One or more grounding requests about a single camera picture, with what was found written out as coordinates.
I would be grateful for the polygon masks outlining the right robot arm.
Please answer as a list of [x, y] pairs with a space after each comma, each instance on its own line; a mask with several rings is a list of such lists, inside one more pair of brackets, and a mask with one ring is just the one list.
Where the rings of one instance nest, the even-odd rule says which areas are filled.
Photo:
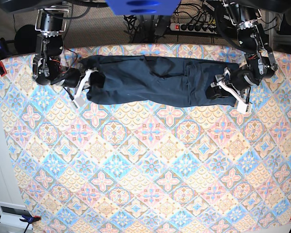
[[75, 93], [68, 95], [75, 109], [85, 105], [81, 93], [89, 87], [90, 76], [96, 69], [86, 71], [83, 67], [61, 64], [59, 56], [64, 51], [63, 33], [69, 22], [83, 18], [92, 8], [107, 6], [92, 0], [0, 0], [0, 9], [7, 13], [38, 11], [34, 25], [38, 35], [32, 78], [39, 85], [61, 86], [66, 92], [73, 88]]

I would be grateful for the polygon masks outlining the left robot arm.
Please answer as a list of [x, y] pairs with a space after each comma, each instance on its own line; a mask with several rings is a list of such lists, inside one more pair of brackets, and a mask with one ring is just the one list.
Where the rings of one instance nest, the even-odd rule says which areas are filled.
[[278, 70], [269, 39], [258, 22], [260, 12], [230, 0], [206, 0], [202, 8], [215, 20], [215, 31], [231, 46], [244, 52], [246, 60], [246, 65], [237, 70], [226, 67], [223, 74], [216, 75], [206, 96], [212, 100], [233, 96], [237, 111], [250, 113], [251, 87], [273, 77]]

